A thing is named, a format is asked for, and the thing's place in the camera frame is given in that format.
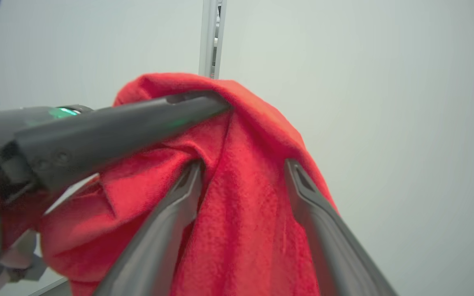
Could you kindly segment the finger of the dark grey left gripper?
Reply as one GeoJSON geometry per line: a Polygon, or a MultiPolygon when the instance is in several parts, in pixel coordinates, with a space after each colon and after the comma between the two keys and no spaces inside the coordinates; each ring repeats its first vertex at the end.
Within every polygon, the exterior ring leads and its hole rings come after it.
{"type": "Polygon", "coordinates": [[[115,108],[226,108],[226,100],[214,91],[190,91],[118,105],[115,108]]]}

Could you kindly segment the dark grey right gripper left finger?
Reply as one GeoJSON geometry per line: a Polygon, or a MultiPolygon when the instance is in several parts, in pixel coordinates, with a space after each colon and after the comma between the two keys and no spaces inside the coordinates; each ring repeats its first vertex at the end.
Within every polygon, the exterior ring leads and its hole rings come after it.
{"type": "Polygon", "coordinates": [[[200,160],[190,163],[94,291],[95,296],[168,296],[184,229],[197,216],[200,160]]]}

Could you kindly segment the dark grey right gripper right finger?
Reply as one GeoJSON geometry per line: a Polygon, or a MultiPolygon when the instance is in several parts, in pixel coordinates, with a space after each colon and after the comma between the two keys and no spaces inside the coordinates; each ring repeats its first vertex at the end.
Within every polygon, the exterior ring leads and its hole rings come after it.
{"type": "Polygon", "coordinates": [[[343,219],[295,159],[284,174],[295,220],[304,228],[322,296],[395,296],[343,219]]]}

